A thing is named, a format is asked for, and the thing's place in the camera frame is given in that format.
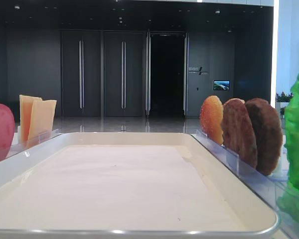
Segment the brown meat patty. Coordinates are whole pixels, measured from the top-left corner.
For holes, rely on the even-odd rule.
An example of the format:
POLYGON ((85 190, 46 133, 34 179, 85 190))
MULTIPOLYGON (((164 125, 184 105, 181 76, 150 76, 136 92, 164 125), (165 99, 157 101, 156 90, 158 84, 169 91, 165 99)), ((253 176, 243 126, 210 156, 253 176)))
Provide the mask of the brown meat patty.
POLYGON ((283 144, 280 116, 266 100, 253 98, 246 101, 256 137, 258 163, 256 170, 265 176, 277 167, 283 144))
POLYGON ((237 153, 242 161, 253 168, 257 166, 256 137, 245 104, 228 100, 223 107, 223 144, 237 153))

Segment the inner brown meat patty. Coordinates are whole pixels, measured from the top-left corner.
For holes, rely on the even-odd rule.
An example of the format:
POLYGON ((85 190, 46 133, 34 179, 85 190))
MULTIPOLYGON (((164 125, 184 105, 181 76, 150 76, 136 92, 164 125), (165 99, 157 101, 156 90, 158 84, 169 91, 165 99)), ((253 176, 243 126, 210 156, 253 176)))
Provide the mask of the inner brown meat patty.
POLYGON ((242 161, 253 168, 257 166, 256 137, 245 104, 228 100, 223 107, 223 144, 237 153, 242 161))

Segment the long clear rail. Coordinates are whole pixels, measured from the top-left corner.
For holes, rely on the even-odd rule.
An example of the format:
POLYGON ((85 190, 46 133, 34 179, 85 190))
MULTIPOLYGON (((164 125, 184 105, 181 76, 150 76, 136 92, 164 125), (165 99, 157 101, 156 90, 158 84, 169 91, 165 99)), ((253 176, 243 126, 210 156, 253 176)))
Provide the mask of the long clear rail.
POLYGON ((49 132, 46 131, 40 133, 37 137, 22 143, 18 143, 14 145, 11 144, 10 146, 4 146, 4 147, 0 146, 0 162, 20 152, 26 151, 31 147, 37 146, 45 141, 48 141, 58 135, 60 135, 60 131, 59 129, 55 129, 53 131, 49 131, 49 132))
POLYGON ((243 162, 237 153, 218 145, 202 131, 197 130, 192 136, 278 213, 281 234, 274 238, 299 239, 299 191, 291 186, 286 174, 264 176, 243 162))

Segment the outer brown meat patty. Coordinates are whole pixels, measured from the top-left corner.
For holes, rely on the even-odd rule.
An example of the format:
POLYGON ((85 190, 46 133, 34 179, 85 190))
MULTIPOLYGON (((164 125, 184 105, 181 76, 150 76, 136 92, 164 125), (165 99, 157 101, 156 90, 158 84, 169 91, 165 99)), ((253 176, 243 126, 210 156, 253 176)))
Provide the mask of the outer brown meat patty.
POLYGON ((246 101, 256 137, 258 163, 256 170, 265 176, 277 167, 283 144, 280 116, 266 100, 253 98, 246 101))

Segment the dark double door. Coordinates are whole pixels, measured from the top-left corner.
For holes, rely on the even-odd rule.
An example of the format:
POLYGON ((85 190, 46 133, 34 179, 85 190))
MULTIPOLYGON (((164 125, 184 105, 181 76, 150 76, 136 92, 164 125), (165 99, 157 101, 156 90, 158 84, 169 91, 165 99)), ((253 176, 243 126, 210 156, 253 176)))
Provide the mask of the dark double door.
POLYGON ((105 32, 105 116, 143 115, 143 35, 105 32))
POLYGON ((97 31, 63 31, 62 107, 66 117, 101 115, 101 41, 97 31))

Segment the flower planter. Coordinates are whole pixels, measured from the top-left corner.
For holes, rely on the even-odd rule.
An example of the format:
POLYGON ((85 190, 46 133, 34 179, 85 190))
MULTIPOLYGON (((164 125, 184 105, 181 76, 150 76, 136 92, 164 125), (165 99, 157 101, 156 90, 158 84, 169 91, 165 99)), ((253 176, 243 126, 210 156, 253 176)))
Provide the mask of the flower planter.
POLYGON ((276 110, 283 118, 285 115, 285 108, 293 97, 293 93, 286 94, 285 92, 276 93, 276 110))

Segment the inner red tomato slice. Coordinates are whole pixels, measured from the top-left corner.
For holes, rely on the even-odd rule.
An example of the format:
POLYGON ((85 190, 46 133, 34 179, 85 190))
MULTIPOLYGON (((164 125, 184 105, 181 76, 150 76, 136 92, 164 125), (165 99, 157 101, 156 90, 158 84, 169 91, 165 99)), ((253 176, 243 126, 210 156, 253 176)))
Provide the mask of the inner red tomato slice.
POLYGON ((0 162, 6 159, 15 130, 14 117, 9 107, 0 104, 0 162))

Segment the wall display screen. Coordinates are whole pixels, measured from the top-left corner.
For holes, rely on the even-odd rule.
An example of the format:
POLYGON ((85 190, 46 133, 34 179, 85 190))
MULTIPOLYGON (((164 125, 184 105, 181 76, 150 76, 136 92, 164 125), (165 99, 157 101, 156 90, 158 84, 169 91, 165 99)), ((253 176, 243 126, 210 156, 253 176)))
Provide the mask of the wall display screen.
POLYGON ((213 81, 213 90, 215 91, 230 90, 230 81, 213 81))

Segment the white rectangular tray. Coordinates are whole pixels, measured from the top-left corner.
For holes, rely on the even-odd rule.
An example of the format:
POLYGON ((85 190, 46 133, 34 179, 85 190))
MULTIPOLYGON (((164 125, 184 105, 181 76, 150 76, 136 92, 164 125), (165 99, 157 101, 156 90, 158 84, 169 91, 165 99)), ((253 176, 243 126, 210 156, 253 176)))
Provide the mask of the white rectangular tray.
POLYGON ((0 162, 0 239, 269 239, 279 224, 189 134, 64 133, 0 162))

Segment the green lettuce leaf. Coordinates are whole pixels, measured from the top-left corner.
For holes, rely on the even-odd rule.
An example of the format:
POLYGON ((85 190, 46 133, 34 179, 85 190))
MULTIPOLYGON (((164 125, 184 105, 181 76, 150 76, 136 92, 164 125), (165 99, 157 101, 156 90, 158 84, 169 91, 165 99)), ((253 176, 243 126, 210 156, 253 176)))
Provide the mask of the green lettuce leaf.
POLYGON ((287 186, 291 191, 281 196, 278 204, 299 223, 299 74, 291 92, 293 97, 285 109, 285 148, 289 162, 287 186))

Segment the outer far bun slice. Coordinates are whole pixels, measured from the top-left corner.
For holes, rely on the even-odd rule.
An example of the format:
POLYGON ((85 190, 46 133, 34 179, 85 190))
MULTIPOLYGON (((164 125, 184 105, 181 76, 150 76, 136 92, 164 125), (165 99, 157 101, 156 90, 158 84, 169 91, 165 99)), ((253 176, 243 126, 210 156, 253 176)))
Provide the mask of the outer far bun slice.
POLYGON ((242 102, 243 104, 245 104, 245 101, 243 99, 236 98, 236 100, 239 100, 240 102, 242 102))

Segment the middle dark double door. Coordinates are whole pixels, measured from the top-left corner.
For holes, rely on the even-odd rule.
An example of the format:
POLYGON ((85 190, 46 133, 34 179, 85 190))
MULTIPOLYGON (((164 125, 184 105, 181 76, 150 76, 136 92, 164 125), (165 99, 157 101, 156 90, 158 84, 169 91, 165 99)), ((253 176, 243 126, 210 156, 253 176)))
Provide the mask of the middle dark double door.
POLYGON ((105 32, 105 116, 143 115, 143 35, 105 32))

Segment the left long clear rail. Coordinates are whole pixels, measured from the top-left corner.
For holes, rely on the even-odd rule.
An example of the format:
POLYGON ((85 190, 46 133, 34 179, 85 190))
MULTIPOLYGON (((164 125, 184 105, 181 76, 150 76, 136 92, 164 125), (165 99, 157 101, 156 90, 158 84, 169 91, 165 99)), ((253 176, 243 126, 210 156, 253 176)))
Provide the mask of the left long clear rail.
POLYGON ((49 132, 46 131, 40 133, 37 137, 22 143, 18 143, 14 145, 11 144, 10 146, 4 146, 4 147, 0 146, 0 162, 20 152, 26 151, 31 147, 37 146, 45 141, 48 141, 58 135, 60 135, 60 131, 59 129, 55 129, 53 131, 49 131, 49 132))

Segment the right long clear rail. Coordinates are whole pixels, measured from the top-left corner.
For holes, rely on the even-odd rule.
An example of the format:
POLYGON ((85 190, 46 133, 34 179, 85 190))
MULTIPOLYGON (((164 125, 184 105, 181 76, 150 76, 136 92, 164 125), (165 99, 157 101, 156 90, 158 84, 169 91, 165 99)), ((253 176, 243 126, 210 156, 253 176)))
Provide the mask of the right long clear rail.
POLYGON ((237 153, 218 145, 202 131, 197 130, 192 136, 278 213, 281 234, 274 238, 299 239, 299 191, 291 186, 286 174, 264 176, 243 162, 237 153))

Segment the inner far bun slice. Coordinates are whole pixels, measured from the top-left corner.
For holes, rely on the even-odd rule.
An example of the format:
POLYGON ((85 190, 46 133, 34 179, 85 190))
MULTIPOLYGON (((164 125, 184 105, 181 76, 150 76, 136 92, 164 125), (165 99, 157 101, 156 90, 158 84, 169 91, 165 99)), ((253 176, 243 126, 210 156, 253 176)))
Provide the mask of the inner far bun slice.
POLYGON ((209 96, 205 99, 200 110, 200 125, 202 131, 219 145, 223 144, 223 130, 221 122, 223 119, 223 105, 220 99, 209 96))

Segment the white paper tray liner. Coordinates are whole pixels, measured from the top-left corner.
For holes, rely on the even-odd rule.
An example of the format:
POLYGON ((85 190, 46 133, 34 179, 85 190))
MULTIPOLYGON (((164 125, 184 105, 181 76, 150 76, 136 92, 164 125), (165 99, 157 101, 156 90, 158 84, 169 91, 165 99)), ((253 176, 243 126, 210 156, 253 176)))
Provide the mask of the white paper tray liner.
POLYGON ((0 229, 240 231, 184 147, 69 146, 0 188, 0 229))

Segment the bun slice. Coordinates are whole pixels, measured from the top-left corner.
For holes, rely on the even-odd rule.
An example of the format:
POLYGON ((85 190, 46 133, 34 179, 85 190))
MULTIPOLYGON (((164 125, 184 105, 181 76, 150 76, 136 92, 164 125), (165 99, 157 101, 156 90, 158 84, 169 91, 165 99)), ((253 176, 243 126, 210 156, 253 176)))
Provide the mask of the bun slice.
POLYGON ((243 104, 245 104, 245 101, 243 99, 236 98, 236 100, 239 100, 240 102, 242 102, 243 104))
POLYGON ((205 99, 200 110, 200 125, 202 131, 219 145, 223 144, 223 130, 221 122, 223 119, 223 105, 220 99, 209 96, 205 99))

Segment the left dark double door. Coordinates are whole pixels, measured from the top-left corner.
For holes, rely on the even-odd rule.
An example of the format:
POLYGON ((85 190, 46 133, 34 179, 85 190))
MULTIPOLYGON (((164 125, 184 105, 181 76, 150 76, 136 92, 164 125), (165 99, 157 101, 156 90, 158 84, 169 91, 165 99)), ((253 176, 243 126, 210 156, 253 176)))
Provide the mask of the left dark double door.
POLYGON ((101 115, 101 41, 97 31, 63 31, 62 107, 66 117, 101 115))

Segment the outer orange cheese slice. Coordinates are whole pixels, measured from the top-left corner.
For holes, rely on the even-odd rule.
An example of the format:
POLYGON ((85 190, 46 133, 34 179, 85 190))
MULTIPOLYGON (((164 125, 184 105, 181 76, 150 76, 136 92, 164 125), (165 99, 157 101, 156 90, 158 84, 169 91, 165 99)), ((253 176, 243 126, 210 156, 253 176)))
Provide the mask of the outer orange cheese slice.
POLYGON ((28 140, 32 105, 34 101, 42 101, 40 97, 19 95, 20 103, 20 142, 28 140))

